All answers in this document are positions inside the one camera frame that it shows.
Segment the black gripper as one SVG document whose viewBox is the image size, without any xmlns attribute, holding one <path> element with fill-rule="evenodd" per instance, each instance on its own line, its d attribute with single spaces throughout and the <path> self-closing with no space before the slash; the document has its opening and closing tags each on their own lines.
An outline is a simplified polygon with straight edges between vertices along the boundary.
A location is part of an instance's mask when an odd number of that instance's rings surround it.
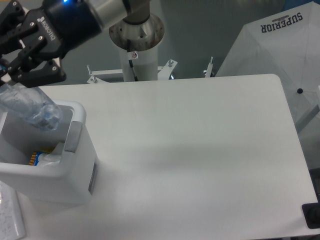
<svg viewBox="0 0 320 240">
<path fill-rule="evenodd" d="M 61 59 L 101 32 L 89 0 L 44 0 L 34 9 L 10 0 L 0 13 L 0 59 L 20 50 L 7 73 L 27 88 L 60 83 Z"/>
</svg>

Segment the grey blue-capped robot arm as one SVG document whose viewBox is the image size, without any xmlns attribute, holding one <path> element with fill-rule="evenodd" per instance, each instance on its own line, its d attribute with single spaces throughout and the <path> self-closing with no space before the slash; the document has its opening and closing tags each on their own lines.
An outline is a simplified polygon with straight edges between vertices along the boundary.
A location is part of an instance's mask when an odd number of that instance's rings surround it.
<svg viewBox="0 0 320 240">
<path fill-rule="evenodd" d="M 44 0 L 27 10 L 11 0 L 0 13 L 0 76 L 27 88 L 66 80 L 66 54 L 149 5 L 148 0 Z"/>
</svg>

